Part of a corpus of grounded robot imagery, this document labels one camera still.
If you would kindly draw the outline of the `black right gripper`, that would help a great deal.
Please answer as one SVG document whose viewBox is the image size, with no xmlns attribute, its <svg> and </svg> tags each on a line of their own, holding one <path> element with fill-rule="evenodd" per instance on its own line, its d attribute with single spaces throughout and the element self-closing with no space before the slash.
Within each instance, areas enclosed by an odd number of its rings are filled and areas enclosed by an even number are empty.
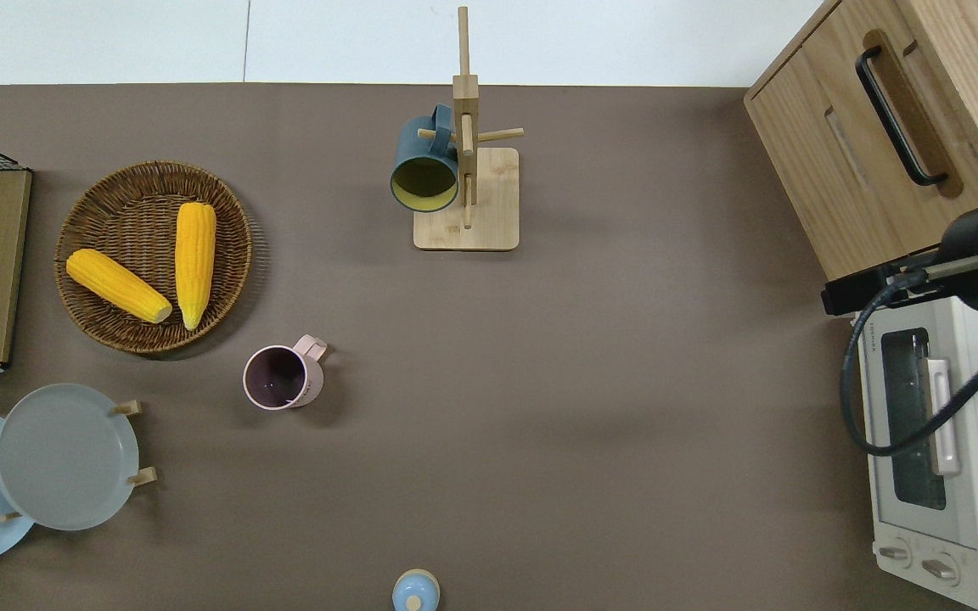
<svg viewBox="0 0 978 611">
<path fill-rule="evenodd" d="M 828 316 L 846 316 L 865 309 L 897 276 L 911 274 L 912 282 L 898 289 L 890 308 L 931 300 L 958 298 L 978 311 L 978 208 L 955 220 L 932 249 L 866 267 L 825 284 L 822 302 Z"/>
</svg>

